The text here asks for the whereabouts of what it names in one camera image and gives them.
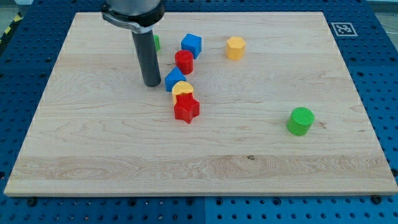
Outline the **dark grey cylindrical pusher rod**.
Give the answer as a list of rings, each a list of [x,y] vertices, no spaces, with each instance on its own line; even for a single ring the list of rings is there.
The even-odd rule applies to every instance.
[[[144,84],[148,87],[159,85],[161,77],[153,32],[151,30],[142,34],[132,32],[132,38]]]

